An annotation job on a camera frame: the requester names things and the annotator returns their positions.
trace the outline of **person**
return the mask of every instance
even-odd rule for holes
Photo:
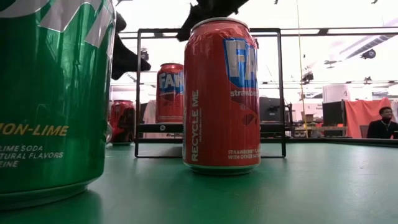
[[[369,124],[368,134],[366,138],[373,139],[398,139],[398,124],[391,121],[392,109],[385,106],[379,110],[380,120],[372,121]]]

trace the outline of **black monitor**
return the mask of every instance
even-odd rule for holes
[[[260,97],[260,121],[280,122],[280,100]]]

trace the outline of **green table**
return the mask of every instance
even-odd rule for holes
[[[288,144],[286,159],[263,159],[237,177],[194,174],[180,159],[135,159],[133,149],[108,147],[105,172],[89,191],[0,213],[0,223],[398,223],[397,149]],[[143,154],[179,150],[140,144]],[[280,145],[262,150],[278,154]]]

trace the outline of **green soda can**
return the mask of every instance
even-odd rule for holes
[[[0,1],[0,210],[103,173],[115,22],[111,0]]]

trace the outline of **black wire stand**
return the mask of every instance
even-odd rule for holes
[[[182,133],[182,124],[139,124],[140,122],[140,84],[141,84],[141,39],[142,34],[166,34],[178,33],[180,29],[139,29],[137,32],[137,80],[136,80],[136,137],[134,155],[136,158],[181,158],[181,156],[140,156],[139,143],[140,133]],[[285,131],[290,129],[285,128],[285,100],[284,100],[284,84],[283,84],[283,70],[282,70],[282,35],[279,28],[253,28],[250,33],[275,33],[277,37],[277,51],[278,51],[278,75],[279,75],[279,99],[280,99],[280,123],[275,124],[261,124],[261,130],[273,130],[281,133],[280,143],[282,151],[280,156],[261,156],[261,158],[285,158],[286,157],[286,135]]]

